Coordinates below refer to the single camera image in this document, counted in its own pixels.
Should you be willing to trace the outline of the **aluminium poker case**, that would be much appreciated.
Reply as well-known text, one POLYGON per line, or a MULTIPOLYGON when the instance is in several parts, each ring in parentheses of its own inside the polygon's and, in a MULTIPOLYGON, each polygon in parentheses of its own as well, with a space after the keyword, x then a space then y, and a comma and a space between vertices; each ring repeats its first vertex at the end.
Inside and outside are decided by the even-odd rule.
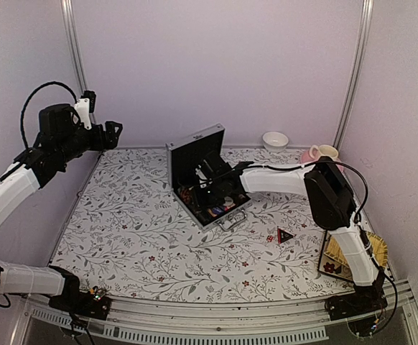
POLYGON ((231 167, 230 171, 223 173, 221 176, 207 179, 200 170, 200 163, 209 152, 215 151, 222 157, 224 134, 225 128, 223 125, 216 124, 183 139, 166 143, 168 180, 172 194, 202 231, 215 227, 222 231, 233 231, 247 221, 246 207, 250 204, 251 199, 241 185, 239 172, 234 167, 231 167), (241 205, 239 207, 219 207, 225 212, 214 217, 209 208, 198 211, 194 209, 194 204, 186 205, 180 200, 178 195, 180 187, 192 188, 194 197, 194 187, 196 185, 213 183, 222 179, 234 179, 239 182, 240 186, 238 189, 241 197, 241 205))

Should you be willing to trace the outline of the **black red triangle card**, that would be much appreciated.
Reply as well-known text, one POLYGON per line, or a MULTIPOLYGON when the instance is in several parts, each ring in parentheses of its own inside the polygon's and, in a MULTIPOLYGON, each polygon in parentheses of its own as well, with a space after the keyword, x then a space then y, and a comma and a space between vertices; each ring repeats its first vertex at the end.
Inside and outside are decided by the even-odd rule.
POLYGON ((279 244, 283 244, 293 238, 294 238, 293 234, 280 228, 277 229, 277 240, 279 244))

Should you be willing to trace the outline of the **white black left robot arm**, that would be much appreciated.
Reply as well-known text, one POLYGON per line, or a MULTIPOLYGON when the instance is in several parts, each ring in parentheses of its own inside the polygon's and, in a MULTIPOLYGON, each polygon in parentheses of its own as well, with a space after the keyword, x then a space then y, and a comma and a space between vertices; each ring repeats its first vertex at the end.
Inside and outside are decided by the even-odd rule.
MULTIPOLYGON (((0 177, 0 226, 28 197, 44 188, 69 161, 86 151, 116 148, 122 125, 108 121, 85 129, 72 125, 62 132, 49 129, 37 135, 37 146, 19 154, 0 177)), ((60 301, 71 312, 81 311, 85 295, 74 274, 57 267, 29 267, 0 261, 0 295, 43 294, 60 301)))

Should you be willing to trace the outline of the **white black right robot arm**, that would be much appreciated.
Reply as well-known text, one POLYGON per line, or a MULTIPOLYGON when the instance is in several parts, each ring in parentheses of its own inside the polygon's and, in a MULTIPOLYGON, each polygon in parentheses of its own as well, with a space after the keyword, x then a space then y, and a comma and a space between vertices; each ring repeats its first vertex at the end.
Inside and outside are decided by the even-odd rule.
POLYGON ((236 187, 246 193, 273 192, 304 195, 315 224, 329 231, 350 267, 355 288, 350 299, 356 313, 366 313, 378 302, 385 274, 376 261, 361 225, 363 206, 357 204, 341 162, 329 157, 301 165, 260 165, 240 162, 231 167, 220 157, 204 159, 196 168, 199 186, 219 198, 236 187))

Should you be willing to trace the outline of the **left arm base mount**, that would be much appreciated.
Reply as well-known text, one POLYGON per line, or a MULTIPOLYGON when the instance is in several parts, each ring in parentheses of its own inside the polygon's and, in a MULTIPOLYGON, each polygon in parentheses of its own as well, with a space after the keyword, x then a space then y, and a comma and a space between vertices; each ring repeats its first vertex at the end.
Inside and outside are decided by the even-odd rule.
POLYGON ((64 284, 60 294, 50 297, 49 307, 77 316, 107 320, 112 300, 106 296, 103 289, 82 291, 77 276, 56 266, 50 266, 50 269, 62 275, 64 284))

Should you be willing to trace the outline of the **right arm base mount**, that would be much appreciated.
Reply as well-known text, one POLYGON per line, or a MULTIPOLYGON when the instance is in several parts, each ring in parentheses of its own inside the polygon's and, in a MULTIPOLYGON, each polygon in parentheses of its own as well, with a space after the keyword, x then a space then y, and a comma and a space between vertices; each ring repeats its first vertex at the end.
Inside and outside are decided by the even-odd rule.
POLYGON ((335 295, 326 299, 325 310, 331 321, 380 311, 388 305, 382 282, 363 287, 356 285, 354 290, 351 294, 335 295))

